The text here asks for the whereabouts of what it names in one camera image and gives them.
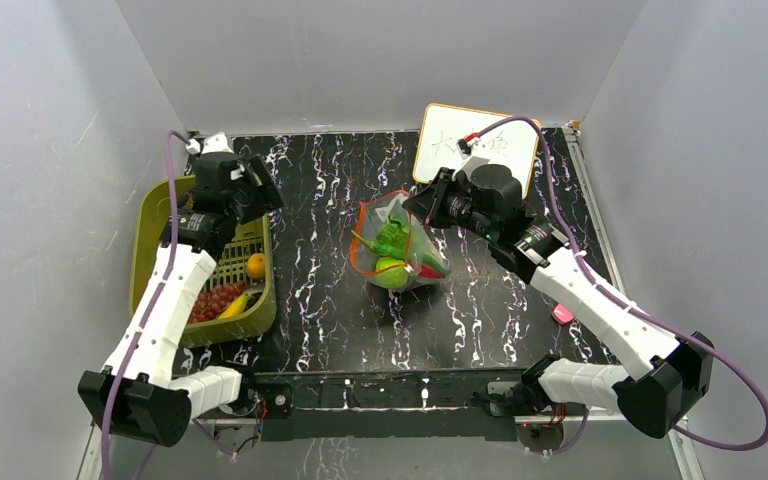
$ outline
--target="clear plastic bag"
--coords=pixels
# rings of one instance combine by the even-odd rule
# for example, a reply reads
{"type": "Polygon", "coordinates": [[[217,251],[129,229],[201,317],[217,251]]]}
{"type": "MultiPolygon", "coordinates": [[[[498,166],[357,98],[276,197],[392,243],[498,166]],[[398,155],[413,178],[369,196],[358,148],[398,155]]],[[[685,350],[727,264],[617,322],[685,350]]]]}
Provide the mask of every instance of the clear plastic bag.
{"type": "Polygon", "coordinates": [[[395,292],[439,283],[450,272],[422,223],[402,208],[408,198],[399,190],[361,203],[352,232],[352,267],[370,283],[395,292]]]}

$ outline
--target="table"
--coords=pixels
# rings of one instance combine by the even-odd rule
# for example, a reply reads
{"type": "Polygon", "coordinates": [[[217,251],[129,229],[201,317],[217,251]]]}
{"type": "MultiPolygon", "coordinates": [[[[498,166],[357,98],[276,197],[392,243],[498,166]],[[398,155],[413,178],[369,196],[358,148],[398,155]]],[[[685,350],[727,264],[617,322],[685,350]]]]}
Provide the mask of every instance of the table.
{"type": "MultiPolygon", "coordinates": [[[[564,132],[546,134],[562,213],[590,264],[610,278],[564,132]]],[[[418,139],[415,131],[235,138],[235,151],[264,156],[284,197],[270,215],[278,315],[259,338],[183,349],[175,373],[215,356],[256,372],[528,367],[546,353],[614,362],[577,322],[556,324],[554,303],[496,265],[484,241],[464,230],[431,231],[452,263],[439,286],[391,294],[352,269],[360,202],[415,191],[418,139]]],[[[529,214],[548,214],[543,168],[538,160],[529,214]]]]}

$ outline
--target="small whiteboard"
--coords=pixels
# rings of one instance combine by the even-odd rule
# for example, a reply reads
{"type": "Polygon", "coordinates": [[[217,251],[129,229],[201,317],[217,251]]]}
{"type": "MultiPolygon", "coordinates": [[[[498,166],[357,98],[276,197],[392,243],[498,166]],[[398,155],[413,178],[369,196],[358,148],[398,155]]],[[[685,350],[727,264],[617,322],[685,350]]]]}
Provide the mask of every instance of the small whiteboard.
{"type": "MultiPolygon", "coordinates": [[[[425,108],[425,119],[419,134],[413,179],[419,183],[430,183],[440,167],[460,169],[464,158],[458,150],[458,140],[508,116],[439,103],[429,104],[425,108]]],[[[492,163],[510,168],[514,178],[522,184],[525,198],[537,154],[537,133],[530,125],[525,122],[503,125],[482,137],[474,148],[476,153],[490,157],[492,163]]]]}

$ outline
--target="pink eraser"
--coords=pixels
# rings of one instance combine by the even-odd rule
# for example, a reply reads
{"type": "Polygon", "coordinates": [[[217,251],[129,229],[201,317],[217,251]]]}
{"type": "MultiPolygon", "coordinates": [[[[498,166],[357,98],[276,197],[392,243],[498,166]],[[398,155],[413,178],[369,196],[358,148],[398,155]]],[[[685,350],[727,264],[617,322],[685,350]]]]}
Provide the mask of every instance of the pink eraser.
{"type": "Polygon", "coordinates": [[[561,304],[552,310],[552,317],[561,325],[566,325],[575,320],[575,316],[561,304]]]}

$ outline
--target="yellow-green basket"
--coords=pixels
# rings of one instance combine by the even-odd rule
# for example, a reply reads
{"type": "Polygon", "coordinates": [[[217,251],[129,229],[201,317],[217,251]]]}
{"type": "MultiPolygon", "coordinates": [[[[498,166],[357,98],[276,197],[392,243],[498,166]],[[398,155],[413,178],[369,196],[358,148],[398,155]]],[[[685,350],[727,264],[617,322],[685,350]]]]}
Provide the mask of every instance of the yellow-green basket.
{"type": "MultiPolygon", "coordinates": [[[[175,179],[178,192],[190,190],[195,185],[193,176],[175,179]]],[[[143,198],[137,218],[137,235],[134,239],[134,261],[131,266],[131,316],[137,309],[151,276],[157,254],[157,245],[163,227],[169,220],[169,188],[163,182],[152,188],[143,198]]],[[[263,294],[251,308],[236,317],[189,324],[181,337],[182,347],[197,347],[211,343],[227,342],[261,335],[269,330],[275,320],[277,304],[272,280],[272,236],[269,221],[263,216],[253,222],[237,226],[234,240],[225,246],[213,275],[205,282],[204,290],[214,285],[243,280],[252,285],[246,275],[246,260],[255,253],[266,258],[266,278],[263,294]]]]}

